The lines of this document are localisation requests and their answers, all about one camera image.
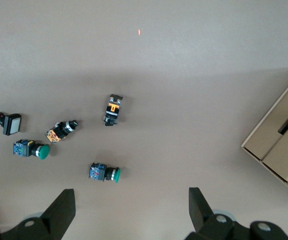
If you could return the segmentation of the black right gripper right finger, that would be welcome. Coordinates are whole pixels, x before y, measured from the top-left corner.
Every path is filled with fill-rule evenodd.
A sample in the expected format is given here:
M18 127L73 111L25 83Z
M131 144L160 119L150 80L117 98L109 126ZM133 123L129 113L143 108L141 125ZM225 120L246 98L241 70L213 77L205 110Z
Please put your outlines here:
M214 213L200 188L189 188L189 215L195 231L187 240L288 240L288 235L268 221L244 227L223 213Z

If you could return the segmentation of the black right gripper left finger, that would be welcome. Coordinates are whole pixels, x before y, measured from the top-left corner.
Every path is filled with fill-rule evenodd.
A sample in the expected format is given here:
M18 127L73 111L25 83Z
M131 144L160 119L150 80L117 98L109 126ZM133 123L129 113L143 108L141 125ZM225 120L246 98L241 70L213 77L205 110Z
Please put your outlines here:
M0 240L60 240L76 215L75 192L65 189L40 217L23 220Z

